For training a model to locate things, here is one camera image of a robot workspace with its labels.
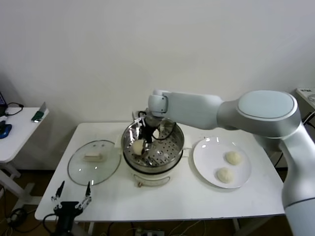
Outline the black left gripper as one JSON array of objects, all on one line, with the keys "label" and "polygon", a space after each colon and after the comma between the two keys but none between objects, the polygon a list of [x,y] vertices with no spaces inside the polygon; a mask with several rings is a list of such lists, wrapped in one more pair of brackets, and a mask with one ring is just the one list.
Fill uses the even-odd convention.
[{"label": "black left gripper", "polygon": [[65,181],[57,189],[51,201],[54,203],[54,213],[57,216],[57,225],[54,232],[55,236],[72,236],[74,219],[82,214],[85,208],[92,201],[90,182],[88,182],[85,196],[81,202],[61,202],[60,197],[63,191]]}]

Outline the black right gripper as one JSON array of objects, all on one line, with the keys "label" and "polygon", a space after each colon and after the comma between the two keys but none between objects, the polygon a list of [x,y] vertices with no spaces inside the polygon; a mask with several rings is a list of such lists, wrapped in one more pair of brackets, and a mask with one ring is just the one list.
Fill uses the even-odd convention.
[{"label": "black right gripper", "polygon": [[143,142],[142,145],[141,156],[146,156],[150,151],[150,143],[152,143],[152,136],[155,130],[156,128],[154,126],[150,126],[145,123],[145,126],[143,127],[143,139],[145,140],[145,142]]}]

